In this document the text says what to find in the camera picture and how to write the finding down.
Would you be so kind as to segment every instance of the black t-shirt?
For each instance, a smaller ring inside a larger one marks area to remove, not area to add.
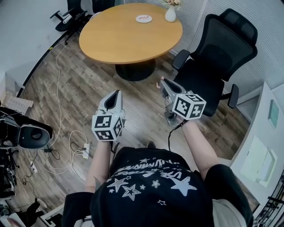
[[[252,212],[231,169],[213,166],[205,181],[178,154],[159,149],[121,149],[110,178],[95,192],[67,195],[63,227],[92,216],[103,226],[213,226],[212,199],[226,199],[252,226]]]

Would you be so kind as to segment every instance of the table pedestal base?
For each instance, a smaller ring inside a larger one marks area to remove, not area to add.
[[[132,64],[115,65],[118,75],[128,81],[140,81],[152,75],[156,67],[155,59]]]

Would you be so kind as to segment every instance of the white star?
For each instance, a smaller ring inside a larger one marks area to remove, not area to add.
[[[171,189],[178,189],[183,194],[183,196],[187,196],[188,190],[197,190],[196,187],[193,187],[189,184],[190,177],[187,176],[182,181],[177,180],[175,178],[170,178],[176,185],[172,186]]]
[[[121,185],[124,185],[124,184],[128,184],[127,182],[124,182],[125,178],[121,179],[121,180],[118,180],[118,179],[114,179],[114,183],[110,184],[109,186],[107,186],[107,188],[109,187],[115,187],[115,192],[118,192],[119,188]]]
[[[132,201],[135,200],[135,195],[136,194],[140,194],[141,193],[140,191],[137,191],[135,189],[135,184],[133,184],[130,188],[126,187],[126,186],[123,186],[123,189],[125,190],[125,193],[123,194],[123,197],[128,196],[129,198],[132,199]]]
[[[158,180],[153,180],[153,184],[152,184],[153,187],[157,188],[159,185],[161,184],[159,184]]]
[[[167,205],[165,201],[161,201],[161,200],[159,200],[157,203],[161,205],[165,205],[165,206]]]
[[[143,163],[143,162],[147,163],[147,161],[149,161],[149,159],[144,158],[144,159],[140,160],[140,164]]]

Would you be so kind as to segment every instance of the chair armrest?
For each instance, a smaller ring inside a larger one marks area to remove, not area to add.
[[[79,15],[75,17],[75,20],[79,20],[82,16],[85,16],[86,13],[87,11],[83,11],[82,13],[80,13]]]
[[[228,106],[234,109],[239,99],[239,87],[236,84],[233,84],[231,92],[221,96],[221,100],[224,99],[229,99]]]
[[[190,52],[187,50],[181,50],[177,56],[174,58],[172,66],[176,70],[180,70],[182,66],[185,64],[187,58],[190,56]]]
[[[58,15],[59,12],[60,12],[60,10],[58,10],[57,12],[55,12],[54,14],[52,14],[49,19],[51,19],[52,17],[56,16],[59,20],[63,21],[63,18]]]
[[[64,13],[62,16],[67,16],[67,14],[68,14],[68,13],[71,13],[71,11],[73,11],[73,10],[74,10],[74,8],[68,10],[68,11],[67,11],[66,13]]]

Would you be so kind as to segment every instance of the white plate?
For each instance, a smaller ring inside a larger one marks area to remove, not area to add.
[[[152,21],[152,17],[149,15],[139,15],[138,17],[136,17],[136,21],[140,23],[148,23]]]

